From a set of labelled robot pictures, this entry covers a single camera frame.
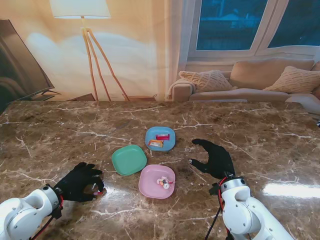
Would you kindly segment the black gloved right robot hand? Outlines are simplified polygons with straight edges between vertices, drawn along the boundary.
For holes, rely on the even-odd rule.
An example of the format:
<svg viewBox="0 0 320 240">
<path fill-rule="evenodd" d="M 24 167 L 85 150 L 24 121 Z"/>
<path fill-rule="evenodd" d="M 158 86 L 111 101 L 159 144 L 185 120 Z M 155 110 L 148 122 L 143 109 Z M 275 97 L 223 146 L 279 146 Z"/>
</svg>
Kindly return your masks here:
<svg viewBox="0 0 320 240">
<path fill-rule="evenodd" d="M 194 145 L 202 146 L 208 153 L 207 163 L 202 163 L 193 158 L 189 159 L 189 163 L 192 166 L 202 173 L 210 174 L 219 180 L 223 179 L 226 174 L 227 176 L 236 175 L 231 155 L 224 147 L 199 138 L 193 139 L 191 142 Z"/>
</svg>

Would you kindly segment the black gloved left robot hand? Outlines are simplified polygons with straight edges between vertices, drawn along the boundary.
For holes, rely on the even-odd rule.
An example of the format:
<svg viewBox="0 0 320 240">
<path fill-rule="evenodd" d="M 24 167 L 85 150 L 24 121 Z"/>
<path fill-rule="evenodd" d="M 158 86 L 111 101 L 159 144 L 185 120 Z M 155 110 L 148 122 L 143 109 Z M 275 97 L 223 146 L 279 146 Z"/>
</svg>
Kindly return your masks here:
<svg viewBox="0 0 320 240">
<path fill-rule="evenodd" d="M 79 203 L 92 201 L 96 196 L 94 193 L 86 193 L 85 188 L 96 184 L 98 191 L 102 192 L 105 187 L 101 179 L 102 174 L 103 171 L 95 169 L 94 164 L 80 162 L 53 189 L 65 201 Z"/>
</svg>

